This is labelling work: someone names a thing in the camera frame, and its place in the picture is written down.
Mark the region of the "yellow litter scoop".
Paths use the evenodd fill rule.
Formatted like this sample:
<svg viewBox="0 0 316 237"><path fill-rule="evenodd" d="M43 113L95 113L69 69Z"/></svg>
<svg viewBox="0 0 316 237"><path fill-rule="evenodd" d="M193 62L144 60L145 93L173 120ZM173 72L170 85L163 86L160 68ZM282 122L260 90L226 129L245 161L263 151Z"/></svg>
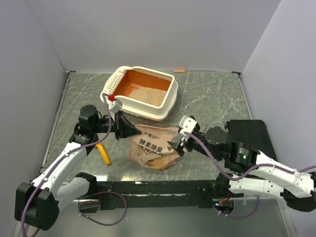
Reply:
<svg viewBox="0 0 316 237"><path fill-rule="evenodd" d="M105 148L103 147L103 145L102 145L101 143L97 143L97 144L95 145L95 147L99 150L99 152L100 152L100 154L101 154L101 156L102 156L103 161L105 162L105 164L106 164L107 166L111 165L111 160L110 160L110 158L109 158L109 156L108 156L108 154L107 154Z"/></svg>

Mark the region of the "white orange litter box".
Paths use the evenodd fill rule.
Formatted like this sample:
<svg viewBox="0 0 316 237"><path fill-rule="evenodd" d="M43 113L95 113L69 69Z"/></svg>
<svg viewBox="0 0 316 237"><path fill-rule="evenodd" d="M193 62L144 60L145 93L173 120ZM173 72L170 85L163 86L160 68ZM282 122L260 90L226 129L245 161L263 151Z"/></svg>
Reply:
<svg viewBox="0 0 316 237"><path fill-rule="evenodd" d="M171 74L144 67L121 66L107 79L101 94L122 102L122 111L152 121L166 119L175 105L178 82Z"/></svg>

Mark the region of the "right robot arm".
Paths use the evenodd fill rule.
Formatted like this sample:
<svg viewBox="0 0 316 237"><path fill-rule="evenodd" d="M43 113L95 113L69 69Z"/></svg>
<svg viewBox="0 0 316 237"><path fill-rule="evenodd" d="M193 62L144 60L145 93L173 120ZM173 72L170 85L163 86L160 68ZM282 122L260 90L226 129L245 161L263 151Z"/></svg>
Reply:
<svg viewBox="0 0 316 237"><path fill-rule="evenodd" d="M193 150L208 156L220 171L215 185L222 197L251 194L282 199L287 206L301 212L316 208L316 174L290 168L248 144L235 142L220 127L205 133L198 127L180 128L169 145L178 155Z"/></svg>

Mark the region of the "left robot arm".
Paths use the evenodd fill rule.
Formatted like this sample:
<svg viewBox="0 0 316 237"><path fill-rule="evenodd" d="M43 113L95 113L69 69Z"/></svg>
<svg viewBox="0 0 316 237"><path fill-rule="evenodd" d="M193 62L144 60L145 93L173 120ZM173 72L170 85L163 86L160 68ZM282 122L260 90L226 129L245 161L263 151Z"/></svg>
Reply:
<svg viewBox="0 0 316 237"><path fill-rule="evenodd" d="M36 179L18 186L14 212L17 221L47 231L59 213L75 199L96 196L98 187L93 175L79 173L68 184L63 183L95 145L101 143L99 133L109 135L112 132L117 140L141 134L124 117L117 102L112 102L107 109L108 114L102 117L95 106L83 106L74 132L60 156Z"/></svg>

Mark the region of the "pink cat litter bag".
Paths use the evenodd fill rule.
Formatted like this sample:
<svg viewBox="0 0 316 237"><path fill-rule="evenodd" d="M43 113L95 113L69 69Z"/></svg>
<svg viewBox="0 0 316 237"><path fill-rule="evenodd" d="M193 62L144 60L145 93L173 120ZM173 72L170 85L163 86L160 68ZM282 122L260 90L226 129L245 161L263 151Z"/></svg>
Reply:
<svg viewBox="0 0 316 237"><path fill-rule="evenodd" d="M176 127L137 124L136 128L142 133L131 137L129 160L155 170L164 170L177 163L179 155L169 144L178 131Z"/></svg>

